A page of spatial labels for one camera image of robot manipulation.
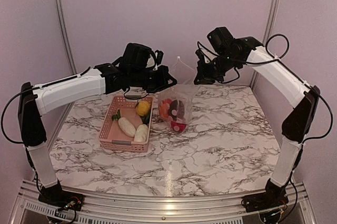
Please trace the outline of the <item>clear pink zip top bag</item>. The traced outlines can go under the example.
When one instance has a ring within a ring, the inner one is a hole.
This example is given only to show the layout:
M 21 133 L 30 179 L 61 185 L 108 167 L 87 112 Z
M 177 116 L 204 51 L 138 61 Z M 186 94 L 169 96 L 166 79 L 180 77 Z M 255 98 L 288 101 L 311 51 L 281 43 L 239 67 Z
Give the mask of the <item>clear pink zip top bag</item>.
M 184 103 L 185 116 L 182 120 L 177 119 L 175 122 L 185 123 L 188 126 L 192 121 L 193 99 L 199 90 L 199 87 L 193 83 L 196 76 L 196 70 L 185 64 L 181 57 L 178 56 L 173 67 L 169 70 L 169 73 L 177 80 L 177 85 L 159 93 L 158 107 L 160 102 L 165 99 L 171 99 L 172 101 L 181 100 Z M 164 119 L 161 117 L 161 119 L 171 129 L 172 118 L 168 117 L 167 119 Z

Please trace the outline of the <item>dark maroon toy fruit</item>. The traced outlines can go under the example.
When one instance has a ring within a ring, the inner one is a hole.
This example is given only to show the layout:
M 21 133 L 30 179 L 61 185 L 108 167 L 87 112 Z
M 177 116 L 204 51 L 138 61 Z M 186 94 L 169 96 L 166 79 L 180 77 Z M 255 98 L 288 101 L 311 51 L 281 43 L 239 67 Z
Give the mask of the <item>dark maroon toy fruit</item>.
M 173 100 L 168 110 L 168 116 L 173 121 L 177 121 L 177 119 L 182 120 L 185 116 L 184 103 L 181 100 Z

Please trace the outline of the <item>orange toy orange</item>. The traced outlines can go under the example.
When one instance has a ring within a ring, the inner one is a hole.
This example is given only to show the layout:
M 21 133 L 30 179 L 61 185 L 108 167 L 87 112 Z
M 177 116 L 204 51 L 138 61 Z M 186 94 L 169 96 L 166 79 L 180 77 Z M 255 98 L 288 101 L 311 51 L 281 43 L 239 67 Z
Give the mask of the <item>orange toy orange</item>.
M 158 110 L 162 118 L 167 119 L 169 117 L 169 109 L 171 103 L 172 103 L 171 99 L 165 99 L 160 102 Z

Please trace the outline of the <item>pink perforated plastic basket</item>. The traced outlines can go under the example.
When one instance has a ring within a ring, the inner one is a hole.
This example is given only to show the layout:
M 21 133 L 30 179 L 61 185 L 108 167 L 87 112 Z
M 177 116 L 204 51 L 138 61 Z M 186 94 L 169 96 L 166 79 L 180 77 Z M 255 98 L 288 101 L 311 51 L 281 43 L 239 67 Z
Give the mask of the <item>pink perforated plastic basket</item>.
M 153 97 L 128 100 L 115 96 L 106 113 L 98 139 L 108 150 L 147 152 Z

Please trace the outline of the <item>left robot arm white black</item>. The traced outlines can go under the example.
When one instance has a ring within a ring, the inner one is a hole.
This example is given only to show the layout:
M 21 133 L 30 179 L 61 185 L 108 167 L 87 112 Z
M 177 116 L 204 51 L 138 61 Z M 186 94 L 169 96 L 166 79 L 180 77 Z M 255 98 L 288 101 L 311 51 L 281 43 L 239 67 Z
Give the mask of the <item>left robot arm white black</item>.
M 112 63 L 89 67 L 83 73 L 53 82 L 22 85 L 18 111 L 21 139 L 42 186 L 47 188 L 45 195 L 54 205 L 63 205 L 67 198 L 65 191 L 59 188 L 52 166 L 42 116 L 81 99 L 131 87 L 140 87 L 149 94 L 172 87 L 177 80 L 169 68 L 161 64 L 162 57 L 163 52 L 159 50 L 128 43 L 124 54 Z

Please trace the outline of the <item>red toy apple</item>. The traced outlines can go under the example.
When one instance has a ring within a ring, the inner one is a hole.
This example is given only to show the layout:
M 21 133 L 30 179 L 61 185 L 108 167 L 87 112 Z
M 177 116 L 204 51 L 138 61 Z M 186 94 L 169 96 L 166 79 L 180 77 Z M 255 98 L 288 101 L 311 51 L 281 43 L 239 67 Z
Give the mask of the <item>red toy apple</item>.
M 171 121 L 171 129 L 174 132 L 179 132 L 179 133 L 184 132 L 186 127 L 187 127 L 187 124 L 185 123 L 178 123 L 175 121 Z

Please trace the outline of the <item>white toy vegetable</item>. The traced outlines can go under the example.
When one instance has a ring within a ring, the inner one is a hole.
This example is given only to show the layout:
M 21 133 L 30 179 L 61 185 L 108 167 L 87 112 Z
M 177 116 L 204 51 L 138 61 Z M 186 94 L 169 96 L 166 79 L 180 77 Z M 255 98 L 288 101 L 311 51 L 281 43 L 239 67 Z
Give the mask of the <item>white toy vegetable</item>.
M 134 142 L 145 142 L 147 139 L 148 126 L 146 124 L 141 124 L 137 127 Z
M 127 118 L 121 117 L 118 126 L 126 136 L 131 138 L 135 136 L 136 128 Z

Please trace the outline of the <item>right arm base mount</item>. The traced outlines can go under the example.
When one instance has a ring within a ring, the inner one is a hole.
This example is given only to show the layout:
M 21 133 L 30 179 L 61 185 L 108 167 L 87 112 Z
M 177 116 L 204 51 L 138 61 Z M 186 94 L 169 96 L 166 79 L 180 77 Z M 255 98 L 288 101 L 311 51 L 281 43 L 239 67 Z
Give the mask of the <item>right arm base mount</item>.
M 245 208 L 246 212 L 253 212 L 287 204 L 289 200 L 285 188 L 288 184 L 289 181 L 279 187 L 271 179 L 268 179 L 264 192 L 244 196 L 241 205 Z

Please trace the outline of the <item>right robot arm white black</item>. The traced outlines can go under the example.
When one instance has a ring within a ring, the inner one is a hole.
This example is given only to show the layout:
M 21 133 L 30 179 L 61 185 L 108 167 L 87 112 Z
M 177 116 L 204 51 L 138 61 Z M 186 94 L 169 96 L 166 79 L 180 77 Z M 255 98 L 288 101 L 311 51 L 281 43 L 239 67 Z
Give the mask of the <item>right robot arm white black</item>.
M 280 58 L 273 56 L 266 45 L 248 36 L 234 38 L 226 27 L 217 27 L 207 36 L 213 47 L 208 49 L 200 42 L 195 54 L 198 57 L 195 84 L 223 84 L 227 71 L 239 70 L 248 65 L 267 79 L 293 108 L 282 123 L 282 145 L 275 169 L 261 195 L 261 203 L 272 207 L 281 199 L 281 191 L 289 182 L 296 162 L 300 159 L 304 137 L 308 133 L 318 105 L 320 90 L 296 76 Z

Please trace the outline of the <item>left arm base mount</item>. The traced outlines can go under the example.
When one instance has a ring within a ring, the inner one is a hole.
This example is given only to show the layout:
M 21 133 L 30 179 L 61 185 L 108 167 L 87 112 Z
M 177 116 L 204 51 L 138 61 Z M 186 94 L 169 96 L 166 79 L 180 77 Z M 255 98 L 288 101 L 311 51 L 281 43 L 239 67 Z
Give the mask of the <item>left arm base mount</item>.
M 58 207 L 58 211 L 72 209 L 80 211 L 84 201 L 84 195 L 76 192 L 63 190 L 60 182 L 51 187 L 41 186 L 39 188 L 40 202 Z

